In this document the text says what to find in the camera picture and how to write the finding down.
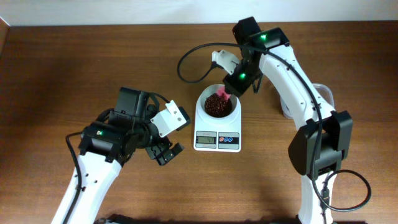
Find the clear plastic bean container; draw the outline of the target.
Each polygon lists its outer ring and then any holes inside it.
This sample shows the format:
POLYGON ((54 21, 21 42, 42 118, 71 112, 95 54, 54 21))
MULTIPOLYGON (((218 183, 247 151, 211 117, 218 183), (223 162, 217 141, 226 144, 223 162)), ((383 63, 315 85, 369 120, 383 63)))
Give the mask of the clear plastic bean container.
MULTIPOLYGON (((334 97, 333 97, 332 91, 326 85, 320 84, 320 83, 314 83, 313 87, 317 90, 317 92, 319 92, 319 94, 322 96, 322 98, 324 100, 326 100, 326 102, 329 105, 331 105, 332 107, 335 107, 335 102, 334 102, 334 97)), ((293 117, 290 113, 290 110, 287 107, 287 105, 285 104, 282 97, 280 97, 280 104, 281 104, 281 108, 282 108, 284 117, 287 119, 293 119, 293 117)))

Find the pink plastic measuring scoop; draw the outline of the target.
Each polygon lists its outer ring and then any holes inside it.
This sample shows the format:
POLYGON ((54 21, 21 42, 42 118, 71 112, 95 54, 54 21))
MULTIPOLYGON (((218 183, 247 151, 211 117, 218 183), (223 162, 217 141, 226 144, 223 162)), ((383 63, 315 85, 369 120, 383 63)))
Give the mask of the pink plastic measuring scoop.
POLYGON ((217 91, 216 91, 216 95, 217 95, 220 99, 225 100, 225 101, 228 101, 228 100, 230 99, 230 97, 231 97, 231 95, 230 95, 229 93, 226 92, 225 86, 219 87, 219 88, 217 89, 217 91))

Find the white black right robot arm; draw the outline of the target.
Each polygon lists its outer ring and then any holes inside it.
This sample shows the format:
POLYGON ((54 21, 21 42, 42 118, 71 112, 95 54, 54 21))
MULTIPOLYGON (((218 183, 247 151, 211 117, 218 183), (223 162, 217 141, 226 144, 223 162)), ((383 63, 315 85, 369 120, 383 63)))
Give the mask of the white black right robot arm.
POLYGON ((282 29, 261 30, 255 18, 240 20, 233 35, 242 59, 223 83, 240 97, 257 89, 267 77, 278 91, 297 128, 289 145, 289 159, 301 176, 300 223, 333 223, 333 184, 347 158, 353 120, 347 111, 337 112, 315 89, 299 65, 282 29))

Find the white round bowl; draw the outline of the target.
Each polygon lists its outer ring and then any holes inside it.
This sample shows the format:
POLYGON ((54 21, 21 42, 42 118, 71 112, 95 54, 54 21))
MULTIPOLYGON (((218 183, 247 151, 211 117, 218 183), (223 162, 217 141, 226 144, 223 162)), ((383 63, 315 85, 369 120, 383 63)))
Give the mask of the white round bowl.
POLYGON ((199 106, 208 116, 224 118, 235 110, 236 97, 227 93, 222 84, 211 85, 200 95, 199 106))

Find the red beans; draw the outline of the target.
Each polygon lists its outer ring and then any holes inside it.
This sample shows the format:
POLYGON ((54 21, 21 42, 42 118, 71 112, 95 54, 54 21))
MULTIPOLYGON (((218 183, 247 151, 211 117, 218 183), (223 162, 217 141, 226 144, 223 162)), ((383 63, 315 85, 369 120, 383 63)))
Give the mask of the red beans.
POLYGON ((220 99, 216 93, 212 94, 205 100, 205 112, 209 116, 215 118, 223 118, 232 112, 233 105, 231 100, 228 101, 220 99))

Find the white digital kitchen scale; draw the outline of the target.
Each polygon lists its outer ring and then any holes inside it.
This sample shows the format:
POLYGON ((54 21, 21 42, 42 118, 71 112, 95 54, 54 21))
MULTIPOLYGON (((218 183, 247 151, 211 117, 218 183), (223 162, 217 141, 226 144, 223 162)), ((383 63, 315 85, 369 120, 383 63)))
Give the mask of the white digital kitchen scale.
POLYGON ((232 111, 223 118, 205 112, 205 101, 214 92, 203 91, 195 111, 193 147, 196 151, 239 152, 241 150, 242 112, 240 101, 232 96, 232 111))

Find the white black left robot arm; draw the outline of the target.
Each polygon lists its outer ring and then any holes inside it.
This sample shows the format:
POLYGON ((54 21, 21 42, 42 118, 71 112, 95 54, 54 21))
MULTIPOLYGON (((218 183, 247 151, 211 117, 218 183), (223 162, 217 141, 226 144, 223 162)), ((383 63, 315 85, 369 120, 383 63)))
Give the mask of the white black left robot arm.
POLYGON ((135 151, 143 149, 149 158, 164 166, 183 151, 168 134, 190 124, 183 107, 164 96, 122 87, 114 108, 104 110, 82 131, 78 152, 65 138, 75 169, 53 217, 53 223, 94 223, 109 188, 135 151))

